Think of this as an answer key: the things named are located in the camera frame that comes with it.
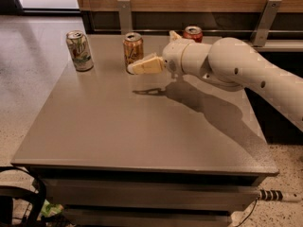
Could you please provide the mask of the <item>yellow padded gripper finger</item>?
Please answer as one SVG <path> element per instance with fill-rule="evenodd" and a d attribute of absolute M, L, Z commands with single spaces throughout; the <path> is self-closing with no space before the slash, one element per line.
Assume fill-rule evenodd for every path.
<path fill-rule="evenodd" d="M 179 39 L 181 39 L 181 38 L 182 38 L 182 36 L 179 35 L 176 31 L 171 30 L 171 31 L 169 32 L 169 41 L 170 41 L 170 42 L 174 42 L 174 41 L 179 40 Z"/>
<path fill-rule="evenodd" d="M 161 73 L 164 68 L 163 58 L 157 56 L 155 53 L 151 53 L 143 59 L 135 61 L 127 66 L 128 72 L 132 75 L 158 74 Z"/>

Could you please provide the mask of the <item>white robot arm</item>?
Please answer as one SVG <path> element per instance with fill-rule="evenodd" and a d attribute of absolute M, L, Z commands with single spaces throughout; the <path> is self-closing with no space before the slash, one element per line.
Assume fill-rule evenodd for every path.
<path fill-rule="evenodd" d="M 151 53 L 127 69 L 133 75 L 163 70 L 192 75 L 226 91 L 248 88 L 303 131 L 303 78 L 275 66 L 239 39 L 204 44 L 171 32 L 161 56 Z"/>

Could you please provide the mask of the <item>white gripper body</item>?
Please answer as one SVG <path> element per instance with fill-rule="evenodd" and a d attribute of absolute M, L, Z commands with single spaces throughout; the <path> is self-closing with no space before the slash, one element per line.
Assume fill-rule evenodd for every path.
<path fill-rule="evenodd" d="M 173 78 L 178 78 L 183 75 L 182 57 L 185 49 L 193 41 L 190 39 L 177 39 L 169 42 L 162 52 L 162 58 L 167 70 L 171 73 Z"/>

